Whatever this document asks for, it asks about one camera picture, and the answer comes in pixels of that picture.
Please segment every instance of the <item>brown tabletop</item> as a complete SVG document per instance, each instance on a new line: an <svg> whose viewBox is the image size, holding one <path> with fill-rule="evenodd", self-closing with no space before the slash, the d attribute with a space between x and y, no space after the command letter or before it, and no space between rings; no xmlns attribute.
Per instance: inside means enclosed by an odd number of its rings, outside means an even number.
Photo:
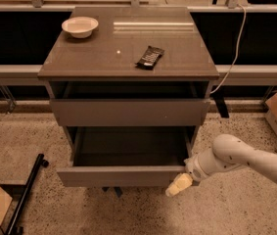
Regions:
<svg viewBox="0 0 277 235"><path fill-rule="evenodd" d="M71 17L95 18L99 26L84 39L62 31L40 79L218 79L186 8L76 7ZM148 46L164 55L153 70L137 69Z"/></svg>

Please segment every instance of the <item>drawer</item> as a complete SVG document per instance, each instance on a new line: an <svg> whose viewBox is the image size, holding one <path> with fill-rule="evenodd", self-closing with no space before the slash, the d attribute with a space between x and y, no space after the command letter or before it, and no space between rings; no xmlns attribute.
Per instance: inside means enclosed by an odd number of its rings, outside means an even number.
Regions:
<svg viewBox="0 0 277 235"><path fill-rule="evenodd" d="M188 158L192 127L79 127L65 186L168 186Z"/></svg>
<svg viewBox="0 0 277 235"><path fill-rule="evenodd" d="M201 125L209 99L52 99L60 126Z"/></svg>

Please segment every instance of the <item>speckled floor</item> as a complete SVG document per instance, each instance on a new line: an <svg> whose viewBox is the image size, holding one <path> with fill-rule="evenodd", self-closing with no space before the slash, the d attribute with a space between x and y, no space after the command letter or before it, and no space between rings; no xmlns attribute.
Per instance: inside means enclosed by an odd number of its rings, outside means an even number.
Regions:
<svg viewBox="0 0 277 235"><path fill-rule="evenodd" d="M37 154L41 168L19 225L24 234L277 234L277 185L243 168L217 174L168 198L163 188L113 190L65 188L56 168L66 166L70 149L48 102L19 103L6 115L0 103L0 182L26 181ZM209 113L194 152L220 133L277 153L277 137L264 113Z"/></svg>

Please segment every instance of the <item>white robotic arm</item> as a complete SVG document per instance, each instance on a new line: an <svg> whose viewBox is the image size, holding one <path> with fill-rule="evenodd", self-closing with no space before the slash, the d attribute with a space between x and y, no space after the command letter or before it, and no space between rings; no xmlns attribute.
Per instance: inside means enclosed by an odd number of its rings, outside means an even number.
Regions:
<svg viewBox="0 0 277 235"><path fill-rule="evenodd" d="M228 134L216 137L211 149L193 156L185 163L186 171L198 182L214 173L245 165L277 183L277 154L260 151Z"/></svg>

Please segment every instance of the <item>bowl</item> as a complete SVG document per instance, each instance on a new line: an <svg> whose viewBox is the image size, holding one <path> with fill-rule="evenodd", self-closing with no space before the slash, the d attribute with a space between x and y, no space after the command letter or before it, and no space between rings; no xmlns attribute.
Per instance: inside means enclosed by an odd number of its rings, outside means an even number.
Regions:
<svg viewBox="0 0 277 235"><path fill-rule="evenodd" d="M76 17L62 23L63 31L75 38L85 38L92 34L92 30L99 25L98 21L87 17Z"/></svg>

